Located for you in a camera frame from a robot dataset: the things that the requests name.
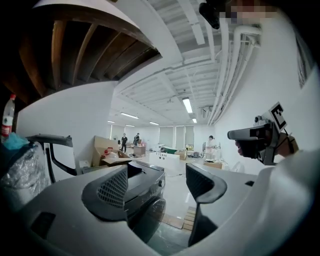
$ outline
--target teal cloth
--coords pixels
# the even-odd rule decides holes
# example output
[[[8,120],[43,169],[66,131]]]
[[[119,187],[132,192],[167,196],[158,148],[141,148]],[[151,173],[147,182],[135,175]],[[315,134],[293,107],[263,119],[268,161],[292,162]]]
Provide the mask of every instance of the teal cloth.
[[[3,143],[3,146],[8,150],[19,150],[28,143],[29,141],[26,138],[20,137],[15,132],[11,132],[9,137]]]

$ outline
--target plastic bottle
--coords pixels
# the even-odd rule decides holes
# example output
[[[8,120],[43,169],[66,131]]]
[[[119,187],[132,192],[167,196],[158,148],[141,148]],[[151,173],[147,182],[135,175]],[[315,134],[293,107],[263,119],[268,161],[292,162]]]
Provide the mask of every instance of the plastic bottle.
[[[12,131],[12,123],[15,115],[16,95],[11,94],[9,101],[6,103],[2,116],[1,126],[1,143],[4,143]]]

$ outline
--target wooden pallet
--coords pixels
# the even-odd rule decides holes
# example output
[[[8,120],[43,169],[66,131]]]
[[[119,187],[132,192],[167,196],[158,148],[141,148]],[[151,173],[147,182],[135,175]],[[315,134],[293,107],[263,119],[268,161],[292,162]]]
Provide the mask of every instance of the wooden pallet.
[[[184,217],[184,223],[183,223],[182,229],[185,231],[191,232],[194,227],[195,217],[196,217],[196,208],[189,206],[188,211],[186,212],[186,215]]]

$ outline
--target red bottle label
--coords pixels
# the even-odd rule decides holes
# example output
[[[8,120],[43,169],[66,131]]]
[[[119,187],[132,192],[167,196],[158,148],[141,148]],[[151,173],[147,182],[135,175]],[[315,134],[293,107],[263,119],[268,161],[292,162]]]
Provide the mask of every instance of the red bottle label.
[[[12,130],[12,123],[14,118],[11,116],[4,116],[2,119],[2,126],[1,126],[1,136],[8,137]]]

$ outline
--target camera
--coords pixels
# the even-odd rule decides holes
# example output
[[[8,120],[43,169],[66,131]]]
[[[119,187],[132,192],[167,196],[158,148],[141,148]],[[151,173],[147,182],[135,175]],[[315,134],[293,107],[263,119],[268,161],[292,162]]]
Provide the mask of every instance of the camera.
[[[220,28],[219,12],[225,11],[225,0],[206,0],[199,5],[199,13],[215,30]]]

